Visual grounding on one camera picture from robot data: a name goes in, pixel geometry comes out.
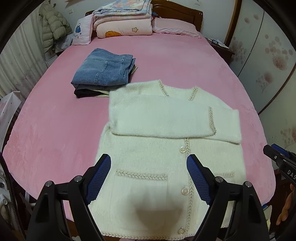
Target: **wooden headboard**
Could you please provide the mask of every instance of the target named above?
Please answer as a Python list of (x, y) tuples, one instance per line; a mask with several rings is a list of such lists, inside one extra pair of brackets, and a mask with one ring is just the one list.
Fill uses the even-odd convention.
[[(157, 13), (157, 17), (173, 18), (191, 23), (195, 26), (196, 30), (200, 32), (202, 26), (202, 11), (191, 9), (180, 4), (167, 1), (167, 0), (152, 0), (152, 11)], [(92, 14), (94, 10), (89, 11), (85, 16)]]

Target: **nightstand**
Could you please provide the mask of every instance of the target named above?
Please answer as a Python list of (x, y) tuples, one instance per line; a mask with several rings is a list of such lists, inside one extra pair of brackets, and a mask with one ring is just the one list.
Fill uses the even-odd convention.
[(214, 44), (212, 41), (208, 40), (209, 44), (216, 50), (216, 52), (224, 59), (224, 61), (229, 65), (231, 56), (234, 54), (230, 49), (223, 48), (218, 44)]

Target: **blue gripper pad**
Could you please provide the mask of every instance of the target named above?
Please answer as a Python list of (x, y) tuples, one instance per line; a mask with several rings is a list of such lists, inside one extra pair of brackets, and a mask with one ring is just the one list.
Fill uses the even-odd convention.
[(187, 158), (187, 170), (192, 178), (200, 198), (209, 205), (211, 203), (210, 186), (198, 168), (197, 164), (193, 160), (192, 156), (188, 156)]
[(273, 149), (276, 149), (279, 153), (282, 153), (285, 157), (290, 158), (289, 152), (287, 152), (284, 148), (281, 148), (280, 146), (276, 144), (272, 144), (271, 147)]
[(101, 162), (101, 164), (87, 185), (87, 204), (90, 204), (91, 201), (96, 200), (111, 168), (111, 158), (109, 155), (106, 155), (103, 160), (98, 160), (98, 162)]

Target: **denim fabric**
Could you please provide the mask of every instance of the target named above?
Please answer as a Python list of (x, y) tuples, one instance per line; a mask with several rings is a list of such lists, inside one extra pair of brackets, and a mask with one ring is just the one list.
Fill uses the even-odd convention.
[(116, 86), (128, 83), (128, 74), (135, 64), (130, 54), (117, 55), (105, 49), (95, 49), (76, 71), (71, 84)]

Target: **human hand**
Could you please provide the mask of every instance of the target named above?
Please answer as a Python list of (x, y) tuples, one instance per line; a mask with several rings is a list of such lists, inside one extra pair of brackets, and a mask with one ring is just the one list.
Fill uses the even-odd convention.
[(288, 215), (289, 215), (288, 211), (289, 211), (289, 208), (292, 205), (292, 195), (293, 195), (293, 191), (294, 191), (294, 186), (292, 184), (290, 184), (290, 189), (292, 190), (292, 192), (287, 197), (285, 206), (283, 207), (283, 209), (281, 211), (281, 214), (279, 215), (279, 217), (278, 217), (278, 219), (276, 221), (276, 225), (280, 225), (280, 223), (282, 221), (286, 221), (286, 219), (288, 218)]

